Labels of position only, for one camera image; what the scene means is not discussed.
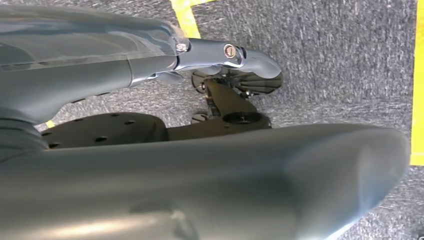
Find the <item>gray carpet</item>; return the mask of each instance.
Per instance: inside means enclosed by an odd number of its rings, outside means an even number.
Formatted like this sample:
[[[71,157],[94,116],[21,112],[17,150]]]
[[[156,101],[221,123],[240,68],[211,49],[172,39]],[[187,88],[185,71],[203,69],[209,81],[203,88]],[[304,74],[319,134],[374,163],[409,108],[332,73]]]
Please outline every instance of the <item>gray carpet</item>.
[[[94,7],[177,22],[168,0],[0,3]],[[218,0],[193,11],[203,38],[261,49],[281,63],[283,88],[252,99],[274,126],[370,123],[410,136],[415,0]],[[53,120],[134,111],[179,126],[205,107],[187,80],[178,85],[150,81],[66,105]],[[385,201],[342,239],[417,239],[424,234],[423,213],[424,168],[411,167]]]

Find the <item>yellow floor tape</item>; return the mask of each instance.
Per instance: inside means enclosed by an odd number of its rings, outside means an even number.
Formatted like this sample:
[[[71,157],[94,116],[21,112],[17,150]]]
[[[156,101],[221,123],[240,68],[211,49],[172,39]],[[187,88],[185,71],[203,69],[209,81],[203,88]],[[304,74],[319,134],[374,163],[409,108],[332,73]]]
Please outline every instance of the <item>yellow floor tape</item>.
[[[55,126],[55,123],[52,122],[52,120],[46,122],[45,124],[47,125],[48,128],[53,128]]]
[[[410,163],[424,166],[424,0],[417,1],[416,9]]]
[[[212,1],[214,0],[171,0],[176,19],[187,38],[201,38],[192,6]]]

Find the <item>mounting hole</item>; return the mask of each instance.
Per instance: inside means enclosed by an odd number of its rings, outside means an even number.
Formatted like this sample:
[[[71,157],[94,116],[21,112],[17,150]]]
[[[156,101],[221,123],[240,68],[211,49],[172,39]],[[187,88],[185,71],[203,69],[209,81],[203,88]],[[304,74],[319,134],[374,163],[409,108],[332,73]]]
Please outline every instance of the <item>mounting hole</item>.
[[[134,120],[129,120],[129,121],[126,121],[124,124],[125,125],[131,125],[131,124],[135,124],[136,123],[136,121],[134,121]]]
[[[262,115],[257,112],[233,112],[225,115],[222,120],[229,124],[252,124],[259,122],[262,119]]]
[[[107,136],[99,136],[98,138],[95,139],[96,143],[100,143],[100,142],[104,142],[108,139]]]
[[[48,148],[49,148],[49,149],[54,149],[54,148],[58,147],[59,145],[61,145],[61,143],[60,143],[60,142],[53,142],[53,143],[50,143],[50,144],[48,145]]]

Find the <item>bolt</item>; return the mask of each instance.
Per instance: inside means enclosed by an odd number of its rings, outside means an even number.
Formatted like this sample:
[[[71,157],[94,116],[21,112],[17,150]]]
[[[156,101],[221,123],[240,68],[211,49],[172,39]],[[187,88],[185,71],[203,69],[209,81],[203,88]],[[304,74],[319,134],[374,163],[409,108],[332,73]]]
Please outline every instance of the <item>bolt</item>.
[[[224,46],[224,54],[227,58],[233,59],[236,56],[237,49],[235,46],[231,44],[227,44]]]
[[[205,84],[202,82],[199,86],[197,86],[197,87],[196,87],[196,89],[199,89],[199,90],[205,90],[205,89],[206,89],[206,86],[205,86]]]
[[[240,97],[246,99],[250,98],[251,96],[253,96],[253,93],[250,90],[246,90],[244,93],[240,94]]]
[[[176,50],[178,52],[186,52],[187,51],[187,45],[185,45],[184,43],[177,44]]]

